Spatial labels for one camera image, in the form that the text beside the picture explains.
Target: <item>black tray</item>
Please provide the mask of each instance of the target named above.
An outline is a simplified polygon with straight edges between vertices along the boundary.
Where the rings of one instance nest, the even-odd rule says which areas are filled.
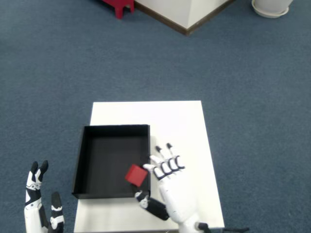
[[[132,164],[149,163],[149,125],[85,126],[73,180],[79,199],[133,197],[125,175]],[[140,187],[150,193],[150,175]]]

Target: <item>red cube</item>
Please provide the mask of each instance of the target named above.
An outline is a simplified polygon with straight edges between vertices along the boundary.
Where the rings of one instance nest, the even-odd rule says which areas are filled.
[[[148,172],[139,166],[132,164],[131,168],[127,172],[125,179],[137,187],[140,187]]]

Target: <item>white wall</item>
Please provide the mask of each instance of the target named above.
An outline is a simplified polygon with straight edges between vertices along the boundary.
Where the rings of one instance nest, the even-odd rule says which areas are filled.
[[[184,28],[189,28],[228,0],[135,0]]]
[[[188,27],[207,16],[213,10],[224,4],[228,0],[191,0]]]
[[[171,21],[187,28],[192,0],[136,0]]]

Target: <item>white table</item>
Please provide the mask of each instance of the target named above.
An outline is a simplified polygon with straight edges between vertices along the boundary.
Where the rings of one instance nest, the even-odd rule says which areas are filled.
[[[155,145],[174,145],[195,187],[201,221],[223,228],[224,220],[200,101],[95,102],[90,125],[149,124]],[[162,201],[152,176],[151,196]],[[141,209],[134,198],[78,200],[75,233],[177,230]]]

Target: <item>white flower pot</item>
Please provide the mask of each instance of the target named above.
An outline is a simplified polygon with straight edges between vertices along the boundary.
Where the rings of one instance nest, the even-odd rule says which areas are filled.
[[[289,10],[289,5],[293,0],[252,0],[252,5],[257,14],[278,18],[285,15]]]

